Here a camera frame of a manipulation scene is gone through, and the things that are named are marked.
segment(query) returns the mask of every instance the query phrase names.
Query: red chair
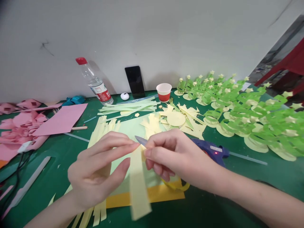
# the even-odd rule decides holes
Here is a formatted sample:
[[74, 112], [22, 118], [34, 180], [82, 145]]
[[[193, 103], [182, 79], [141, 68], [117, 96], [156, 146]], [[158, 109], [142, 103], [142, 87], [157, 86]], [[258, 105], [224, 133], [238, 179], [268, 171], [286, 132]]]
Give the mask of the red chair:
[[[294, 79], [295, 77], [298, 77], [299, 75], [304, 75], [304, 38], [281, 62], [275, 65], [254, 85], [260, 85], [263, 81], [270, 78], [273, 74], [282, 70], [289, 70], [289, 72], [276, 83], [278, 85], [285, 84], [286, 82], [290, 81], [291, 79]], [[296, 86], [292, 90], [292, 92], [293, 95], [295, 95], [303, 90], [304, 83], [301, 83], [300, 85]]]

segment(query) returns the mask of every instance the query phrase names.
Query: bottle label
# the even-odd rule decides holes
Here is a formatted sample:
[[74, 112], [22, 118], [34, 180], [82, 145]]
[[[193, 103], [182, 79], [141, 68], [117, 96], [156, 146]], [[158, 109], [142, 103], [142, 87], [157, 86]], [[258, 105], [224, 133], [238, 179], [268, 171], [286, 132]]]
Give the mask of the bottle label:
[[109, 94], [104, 83], [102, 83], [99, 86], [90, 87], [90, 88], [100, 101], [104, 102], [104, 101], [108, 101], [111, 99], [111, 95]]

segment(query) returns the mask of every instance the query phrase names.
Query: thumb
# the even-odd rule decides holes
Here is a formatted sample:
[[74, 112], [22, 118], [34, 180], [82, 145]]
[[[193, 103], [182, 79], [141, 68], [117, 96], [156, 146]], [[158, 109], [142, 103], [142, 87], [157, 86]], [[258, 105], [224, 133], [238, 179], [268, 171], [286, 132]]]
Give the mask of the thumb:
[[106, 196], [110, 195], [124, 181], [130, 166], [130, 158], [124, 159], [114, 172], [103, 182], [102, 191]]
[[148, 148], [144, 152], [145, 157], [158, 164], [162, 164], [172, 171], [179, 165], [179, 154], [163, 147]]

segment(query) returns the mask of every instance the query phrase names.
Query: plastic water bottle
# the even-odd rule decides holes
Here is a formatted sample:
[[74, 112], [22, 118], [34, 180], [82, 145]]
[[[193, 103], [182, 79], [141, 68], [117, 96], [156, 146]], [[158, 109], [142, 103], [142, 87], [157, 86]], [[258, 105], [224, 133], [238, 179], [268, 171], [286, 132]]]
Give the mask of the plastic water bottle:
[[80, 57], [76, 59], [76, 62], [80, 65], [83, 77], [86, 79], [88, 86], [99, 99], [99, 101], [103, 105], [113, 104], [113, 98], [109, 94], [102, 80], [96, 76], [87, 60], [83, 57]]

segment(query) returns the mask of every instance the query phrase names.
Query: white ball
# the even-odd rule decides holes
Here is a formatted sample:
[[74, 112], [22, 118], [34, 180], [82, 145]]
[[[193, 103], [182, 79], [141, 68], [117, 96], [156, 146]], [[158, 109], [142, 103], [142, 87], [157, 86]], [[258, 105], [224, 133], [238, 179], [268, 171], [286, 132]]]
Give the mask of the white ball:
[[130, 98], [129, 94], [127, 93], [122, 93], [120, 97], [122, 98], [122, 100], [128, 100]]

